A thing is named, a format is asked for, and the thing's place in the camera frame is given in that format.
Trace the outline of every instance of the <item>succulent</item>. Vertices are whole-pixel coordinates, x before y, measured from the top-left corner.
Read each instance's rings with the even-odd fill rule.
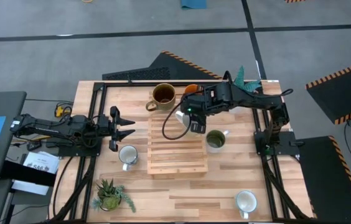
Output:
[[[97,184],[98,198],[93,199],[93,208],[102,208],[108,211],[112,211],[119,207],[121,199],[124,199],[126,203],[130,206],[133,212],[136,212],[136,207],[131,198],[126,195],[123,190],[124,186],[119,185],[117,187],[113,186],[113,179],[110,184],[107,180],[102,180],[101,185]]]

